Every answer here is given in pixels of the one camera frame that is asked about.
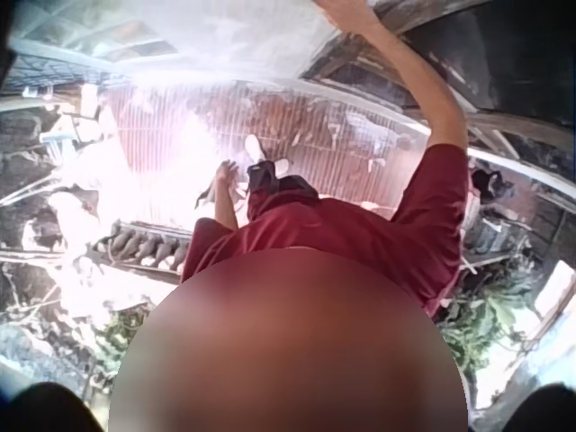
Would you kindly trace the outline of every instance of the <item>corrugated roof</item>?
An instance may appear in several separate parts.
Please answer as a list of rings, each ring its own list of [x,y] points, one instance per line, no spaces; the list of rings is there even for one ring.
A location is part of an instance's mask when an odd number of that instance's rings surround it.
[[[423,154],[424,136],[370,112],[290,89],[230,85],[126,85],[106,94],[130,169],[141,221],[188,226],[199,192],[224,158],[250,164],[244,139],[257,135],[271,159],[288,158],[327,194],[377,203],[392,216]],[[396,147],[395,134],[413,142]]]

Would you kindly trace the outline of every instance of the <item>bright light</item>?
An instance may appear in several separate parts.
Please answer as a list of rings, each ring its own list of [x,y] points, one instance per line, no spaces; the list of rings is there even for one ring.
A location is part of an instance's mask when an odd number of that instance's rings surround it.
[[[536,309],[545,316],[560,300],[562,294],[568,289],[572,278],[574,277],[574,269],[563,261],[558,261],[552,275],[536,298]]]

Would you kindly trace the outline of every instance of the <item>black pants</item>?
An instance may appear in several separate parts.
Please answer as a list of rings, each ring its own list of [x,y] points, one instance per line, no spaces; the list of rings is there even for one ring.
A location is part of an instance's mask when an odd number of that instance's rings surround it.
[[[264,160],[248,168],[248,190],[254,192],[259,189],[264,189],[269,194],[303,190],[310,193],[310,195],[316,196],[318,199],[316,189],[301,176],[287,175],[283,178],[277,178],[275,164],[269,160]]]

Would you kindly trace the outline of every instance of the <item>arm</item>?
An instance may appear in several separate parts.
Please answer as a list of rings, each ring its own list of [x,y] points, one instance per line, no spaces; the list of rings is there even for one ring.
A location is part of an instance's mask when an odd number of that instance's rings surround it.
[[[452,144],[464,151],[468,133],[464,113],[442,77],[378,21],[365,0],[316,0],[341,30],[361,34],[398,70],[420,105],[431,135],[428,146]]]
[[[234,202],[230,196],[230,186],[236,178],[237,167],[226,160],[216,171],[212,187],[214,188],[214,219],[230,230],[238,229],[238,220],[234,212]]]
[[[230,196],[230,185],[222,181],[214,182],[214,193],[214,219],[226,228],[237,230],[238,221],[234,212],[234,203]]]

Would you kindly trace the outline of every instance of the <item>person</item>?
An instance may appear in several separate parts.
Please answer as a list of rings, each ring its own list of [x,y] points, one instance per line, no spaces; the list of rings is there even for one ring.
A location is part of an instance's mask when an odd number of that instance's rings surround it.
[[[472,184],[480,191],[482,205],[494,203],[512,187],[510,182],[504,181],[500,171],[488,173],[481,168],[472,173]]]
[[[248,170],[249,223],[239,229],[230,198],[235,166],[214,180],[215,217],[200,219],[182,282],[223,260],[274,248],[311,248],[371,267],[433,315],[455,282],[468,194],[464,114],[438,73],[388,31],[364,0],[316,0],[343,32],[360,34],[398,70],[430,126],[427,149],[391,220],[336,199],[320,199],[299,176],[278,179],[274,164]]]

